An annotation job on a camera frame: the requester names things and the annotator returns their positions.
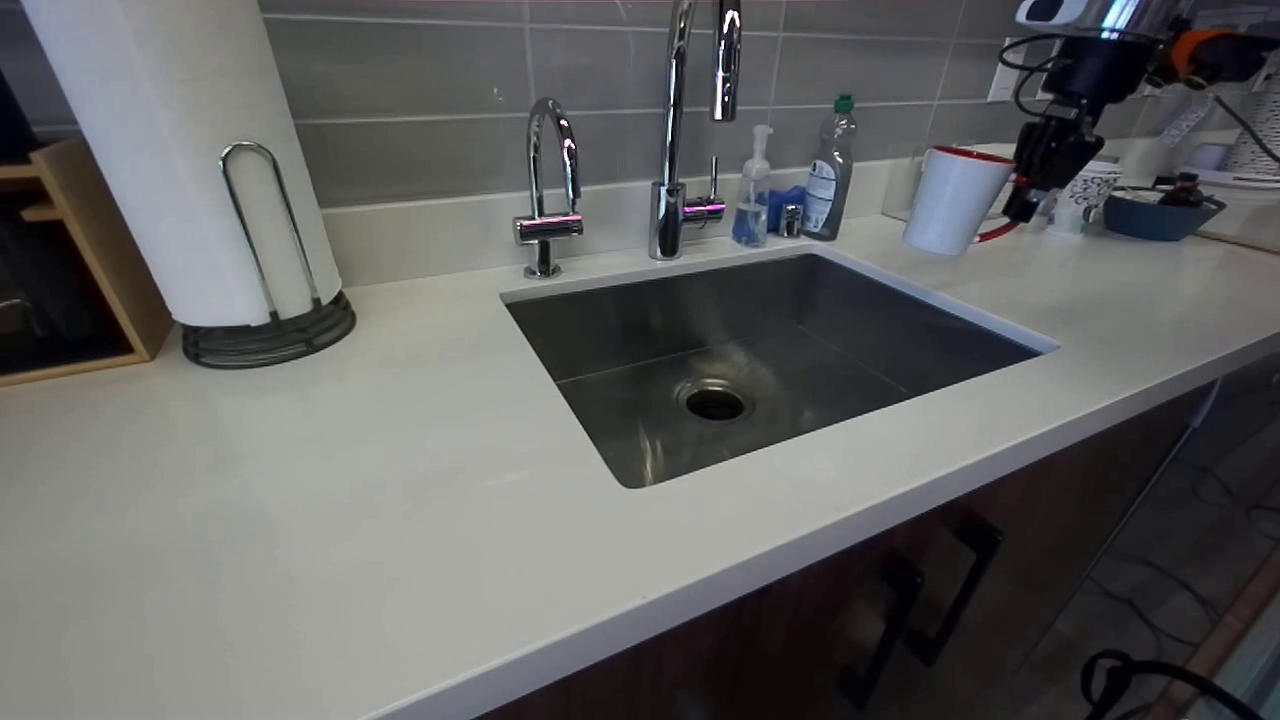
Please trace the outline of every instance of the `wall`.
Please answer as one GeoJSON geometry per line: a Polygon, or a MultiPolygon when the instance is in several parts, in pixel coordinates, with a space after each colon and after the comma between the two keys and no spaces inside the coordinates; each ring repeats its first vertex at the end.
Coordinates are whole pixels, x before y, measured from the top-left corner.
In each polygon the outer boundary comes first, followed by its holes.
{"type": "MultiPolygon", "coordinates": [[[[740,169],[750,123],[775,123],[779,169],[803,163],[845,87],[861,97],[863,159],[926,140],[1012,140],[1020,126],[1007,102],[983,101],[1016,0],[742,7],[742,102],[727,126],[694,113],[713,48],[706,30],[694,35],[687,171],[705,171],[713,150],[740,169]]],[[[588,182],[654,171],[666,0],[262,0],[262,15],[326,207],[519,189],[519,126],[536,97],[568,102],[588,182]]],[[[70,126],[16,0],[0,0],[0,66],[35,126],[70,126]]],[[[1113,113],[1106,132],[1126,132],[1134,113],[1113,113]]]]}

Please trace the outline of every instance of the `faucet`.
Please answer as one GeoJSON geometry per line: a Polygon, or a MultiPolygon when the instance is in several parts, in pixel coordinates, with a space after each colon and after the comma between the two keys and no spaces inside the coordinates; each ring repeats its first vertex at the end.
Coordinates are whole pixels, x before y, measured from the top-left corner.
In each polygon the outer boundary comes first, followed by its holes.
{"type": "MultiPolygon", "coordinates": [[[[676,0],[673,24],[666,24],[664,157],[661,157],[661,177],[652,182],[652,204],[654,204],[654,231],[649,244],[652,254],[676,254],[685,224],[724,215],[724,200],[685,200],[685,182],[679,182],[679,113],[685,113],[685,59],[687,59],[690,7],[694,0],[676,0]]],[[[713,123],[735,121],[740,44],[742,44],[742,5],[719,0],[713,123]]]]}
{"type": "Polygon", "coordinates": [[[585,231],[585,220],[577,215],[577,200],[585,194],[578,150],[561,101],[540,97],[526,106],[524,159],[526,159],[526,215],[517,215],[517,244],[526,244],[524,277],[557,277],[561,262],[553,260],[553,241],[585,231]],[[548,212],[548,200],[543,200],[543,121],[553,121],[561,136],[565,212],[548,212]]]}

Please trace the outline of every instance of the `kitchen sink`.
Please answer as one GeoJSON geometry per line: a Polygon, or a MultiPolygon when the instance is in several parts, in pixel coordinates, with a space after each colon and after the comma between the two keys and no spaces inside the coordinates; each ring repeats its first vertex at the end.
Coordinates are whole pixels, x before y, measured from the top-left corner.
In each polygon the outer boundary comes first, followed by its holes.
{"type": "Polygon", "coordinates": [[[1038,357],[825,254],[524,295],[508,310],[625,487],[1038,357]]]}

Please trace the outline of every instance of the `paper towel holder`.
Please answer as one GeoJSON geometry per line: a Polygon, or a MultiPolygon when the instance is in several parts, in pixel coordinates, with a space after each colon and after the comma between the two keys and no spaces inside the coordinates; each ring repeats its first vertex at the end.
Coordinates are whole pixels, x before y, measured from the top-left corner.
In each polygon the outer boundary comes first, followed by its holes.
{"type": "Polygon", "coordinates": [[[296,357],[311,357],[311,351],[343,338],[356,329],[350,299],[343,290],[334,290],[326,304],[319,299],[317,262],[311,262],[311,252],[305,244],[296,207],[288,200],[288,182],[283,182],[275,150],[266,145],[260,145],[260,140],[236,140],[236,145],[229,145],[221,150],[221,171],[224,171],[229,200],[230,200],[230,212],[236,212],[240,231],[244,231],[244,246],[251,254],[251,273],[256,273],[262,304],[266,304],[266,323],[184,329],[189,361],[203,364],[203,367],[262,367],[262,364],[283,364],[283,361],[296,361],[296,357]],[[298,262],[305,262],[305,277],[309,277],[309,290],[311,290],[311,307],[298,310],[298,315],[278,315],[278,304],[270,295],[266,267],[262,267],[262,254],[260,254],[260,241],[246,226],[246,215],[244,215],[244,204],[240,204],[240,189],[236,189],[236,177],[230,177],[230,159],[244,157],[244,150],[266,159],[266,169],[270,169],[270,178],[275,178],[275,191],[278,191],[278,207],[288,215],[288,231],[291,231],[291,244],[298,252],[298,262]]]}

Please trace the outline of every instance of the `sink drain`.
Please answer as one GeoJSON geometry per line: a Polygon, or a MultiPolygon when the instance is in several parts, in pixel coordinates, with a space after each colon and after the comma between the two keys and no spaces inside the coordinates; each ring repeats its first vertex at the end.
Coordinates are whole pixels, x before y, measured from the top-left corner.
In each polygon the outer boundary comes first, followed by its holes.
{"type": "Polygon", "coordinates": [[[740,420],[747,411],[747,397],[719,376],[679,383],[676,398],[685,403],[687,414],[699,414],[713,422],[740,420]]]}

